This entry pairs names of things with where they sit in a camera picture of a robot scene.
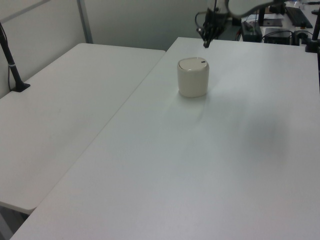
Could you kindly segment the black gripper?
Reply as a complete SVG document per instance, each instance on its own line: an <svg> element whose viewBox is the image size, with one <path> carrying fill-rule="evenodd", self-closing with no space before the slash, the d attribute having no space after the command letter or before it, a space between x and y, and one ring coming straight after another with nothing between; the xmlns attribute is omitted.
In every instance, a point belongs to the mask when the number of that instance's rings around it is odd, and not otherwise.
<svg viewBox="0 0 320 240"><path fill-rule="evenodd" d="M211 41L215 36L215 31L222 31L225 28L227 12L211 10L207 8L203 26L198 26L196 31L203 39L203 46L209 48Z"/></svg>

